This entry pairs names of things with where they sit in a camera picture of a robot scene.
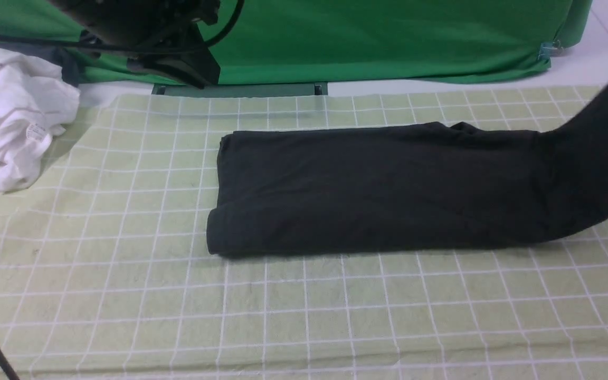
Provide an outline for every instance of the folded black garment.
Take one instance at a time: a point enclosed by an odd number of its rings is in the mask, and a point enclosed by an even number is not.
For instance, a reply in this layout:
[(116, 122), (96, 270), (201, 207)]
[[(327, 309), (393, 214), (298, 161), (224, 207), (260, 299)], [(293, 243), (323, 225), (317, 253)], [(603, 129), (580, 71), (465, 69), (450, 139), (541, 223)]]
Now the folded black garment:
[(224, 257), (543, 243), (608, 219), (608, 86), (549, 132), (238, 131), (217, 173), (207, 245)]

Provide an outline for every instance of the green cloth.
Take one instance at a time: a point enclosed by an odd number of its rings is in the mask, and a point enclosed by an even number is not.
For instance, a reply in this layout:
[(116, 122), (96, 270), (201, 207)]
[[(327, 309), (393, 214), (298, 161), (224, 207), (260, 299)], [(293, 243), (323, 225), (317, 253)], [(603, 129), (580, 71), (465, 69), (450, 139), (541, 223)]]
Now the green cloth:
[[(537, 59), (541, 44), (564, 34), (572, 7), (588, 1), (259, 0), (247, 2), (234, 31), (212, 51), (221, 84), (512, 80), (550, 67)], [(207, 37), (224, 26), (235, 0), (222, 3), (220, 23), (203, 30)], [(76, 41), (80, 29), (46, 0), (0, 0), (0, 33)], [(125, 58), (81, 60), (89, 65), (87, 82), (172, 83), (128, 72)]]

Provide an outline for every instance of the black cloth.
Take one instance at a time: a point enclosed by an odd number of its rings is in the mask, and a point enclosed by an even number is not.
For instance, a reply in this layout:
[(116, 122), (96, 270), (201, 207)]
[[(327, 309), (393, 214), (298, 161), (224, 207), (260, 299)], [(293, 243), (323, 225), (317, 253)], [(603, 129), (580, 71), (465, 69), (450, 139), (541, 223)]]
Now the black cloth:
[(55, 46), (36, 46), (24, 43), (0, 43), (0, 49), (15, 51), (31, 57), (47, 60), (62, 68), (62, 81), (79, 87), (82, 67), (69, 51)]
[(225, 257), (543, 243), (608, 219), (608, 86), (549, 132), (237, 131), (217, 173), (207, 245)]

